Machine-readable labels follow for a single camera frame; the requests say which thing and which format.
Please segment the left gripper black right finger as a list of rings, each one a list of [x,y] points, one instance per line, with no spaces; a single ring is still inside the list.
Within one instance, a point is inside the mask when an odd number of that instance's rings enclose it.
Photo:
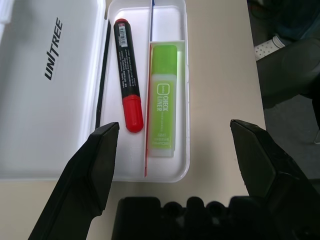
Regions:
[[[320,238],[320,194],[306,175],[259,126],[230,122],[237,162],[247,192],[262,200],[283,240]]]

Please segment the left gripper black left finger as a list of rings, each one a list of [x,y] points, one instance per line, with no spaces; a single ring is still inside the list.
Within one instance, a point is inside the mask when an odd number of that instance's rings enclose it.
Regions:
[[[85,240],[106,208],[115,171],[120,126],[94,130],[59,177],[29,239]]]

